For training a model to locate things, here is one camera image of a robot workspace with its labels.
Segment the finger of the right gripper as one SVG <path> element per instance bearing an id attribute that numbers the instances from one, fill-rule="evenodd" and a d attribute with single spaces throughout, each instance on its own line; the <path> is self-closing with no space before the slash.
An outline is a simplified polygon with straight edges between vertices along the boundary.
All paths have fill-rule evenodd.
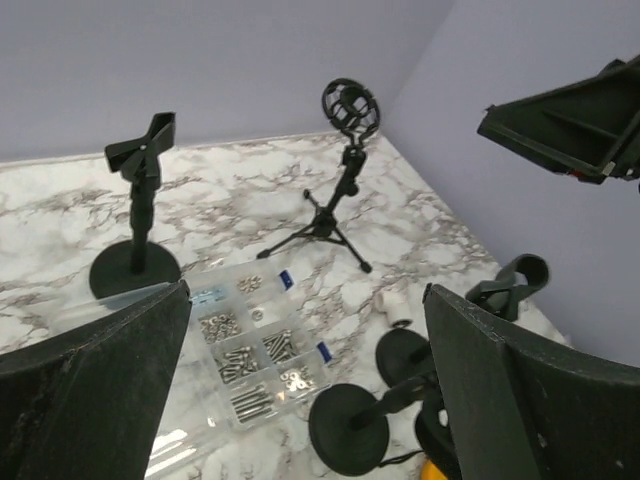
<path id="1" fill-rule="evenodd" d="M 547 92 L 487 109 L 500 125 L 564 121 L 595 130 L 624 130 L 639 114 L 639 58 L 615 59 L 597 74 Z"/>
<path id="2" fill-rule="evenodd" d="M 617 137 L 609 130 L 564 121 L 500 125 L 489 122 L 486 113 L 477 133 L 555 175 L 587 184 L 615 179 L 612 154 Z"/>

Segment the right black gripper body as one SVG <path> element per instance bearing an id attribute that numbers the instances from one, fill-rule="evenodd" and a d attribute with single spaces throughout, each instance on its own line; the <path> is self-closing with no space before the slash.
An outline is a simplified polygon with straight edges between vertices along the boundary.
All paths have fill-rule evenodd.
<path id="1" fill-rule="evenodd" d="M 616 141 L 612 161 L 612 177 L 627 182 L 639 179 L 639 101 L 621 102 L 615 110 L 614 132 Z"/>

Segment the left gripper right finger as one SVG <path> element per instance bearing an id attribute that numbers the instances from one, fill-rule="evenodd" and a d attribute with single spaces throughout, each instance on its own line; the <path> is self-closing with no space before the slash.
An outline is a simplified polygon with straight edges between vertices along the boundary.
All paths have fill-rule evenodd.
<path id="1" fill-rule="evenodd" d="M 549 340 L 441 285 L 434 359 L 463 479 L 636 479 L 639 370 Z"/>

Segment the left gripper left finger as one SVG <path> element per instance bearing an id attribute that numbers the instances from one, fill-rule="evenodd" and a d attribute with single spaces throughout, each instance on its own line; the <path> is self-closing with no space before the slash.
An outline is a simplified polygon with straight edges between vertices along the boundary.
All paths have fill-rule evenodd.
<path id="1" fill-rule="evenodd" d="M 2 355 L 2 478 L 144 478 L 190 313 L 180 280 Z"/>

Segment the shock mount round base stand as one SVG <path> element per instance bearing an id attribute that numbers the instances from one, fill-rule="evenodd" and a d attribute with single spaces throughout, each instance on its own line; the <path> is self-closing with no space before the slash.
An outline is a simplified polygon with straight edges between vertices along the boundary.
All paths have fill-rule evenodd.
<path id="1" fill-rule="evenodd" d="M 308 418 L 313 449 L 330 470 L 350 477 L 398 463 L 408 456 L 384 458 L 390 442 L 388 416 L 415 403 L 422 405 L 414 422 L 420 451 L 445 478 L 460 479 L 450 427 L 440 420 L 445 410 L 442 393 L 429 375 L 404 380 L 381 398 L 351 383 L 335 384 L 321 392 Z"/>

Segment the black tripod shock mount stand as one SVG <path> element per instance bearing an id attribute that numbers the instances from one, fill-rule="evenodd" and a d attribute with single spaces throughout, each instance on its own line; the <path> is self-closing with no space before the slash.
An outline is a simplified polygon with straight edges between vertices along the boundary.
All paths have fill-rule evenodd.
<path id="1" fill-rule="evenodd" d="M 328 203 L 322 205 L 309 189 L 303 198 L 314 206 L 314 216 L 309 224 L 290 234 L 284 240 L 259 252 L 258 259 L 266 259 L 293 240 L 323 241 L 346 247 L 359 262 L 365 273 L 372 266 L 355 249 L 338 227 L 335 210 L 343 197 L 354 197 L 359 192 L 357 177 L 368 155 L 365 142 L 373 136 L 381 124 L 379 105 L 369 89 L 349 78 L 337 78 L 329 82 L 322 93 L 322 110 L 329 123 L 348 139 L 341 157 L 342 174 Z"/>

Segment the orange tape measure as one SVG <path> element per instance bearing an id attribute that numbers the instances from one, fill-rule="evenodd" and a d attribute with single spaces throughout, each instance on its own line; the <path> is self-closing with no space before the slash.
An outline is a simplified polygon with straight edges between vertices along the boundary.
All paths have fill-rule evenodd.
<path id="1" fill-rule="evenodd" d="M 402 455 L 383 460 L 378 465 L 378 467 L 383 468 L 386 466 L 400 465 L 412 459 L 413 457 L 417 455 L 422 455 L 422 454 L 423 454 L 422 450 L 413 450 L 413 451 L 404 453 Z M 421 480 L 447 480 L 448 477 L 435 465 L 435 463 L 430 458 L 427 458 L 426 463 L 424 464 L 421 470 L 420 479 Z"/>

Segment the small white adapter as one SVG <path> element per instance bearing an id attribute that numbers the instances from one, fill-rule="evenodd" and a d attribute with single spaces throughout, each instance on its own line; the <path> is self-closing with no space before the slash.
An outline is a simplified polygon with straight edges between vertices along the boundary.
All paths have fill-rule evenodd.
<path id="1" fill-rule="evenodd" d="M 406 328 L 413 324 L 408 300 L 398 292 L 378 292 L 374 298 L 374 306 L 385 316 L 390 328 Z"/>

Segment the clear screw organizer box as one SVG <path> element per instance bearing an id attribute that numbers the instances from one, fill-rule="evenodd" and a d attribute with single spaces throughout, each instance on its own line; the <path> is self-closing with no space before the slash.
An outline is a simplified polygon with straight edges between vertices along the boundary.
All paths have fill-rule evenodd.
<path id="1" fill-rule="evenodd" d="M 293 412 L 330 381 L 286 270 L 256 260 L 186 276 L 191 317 L 145 473 L 165 479 Z"/>

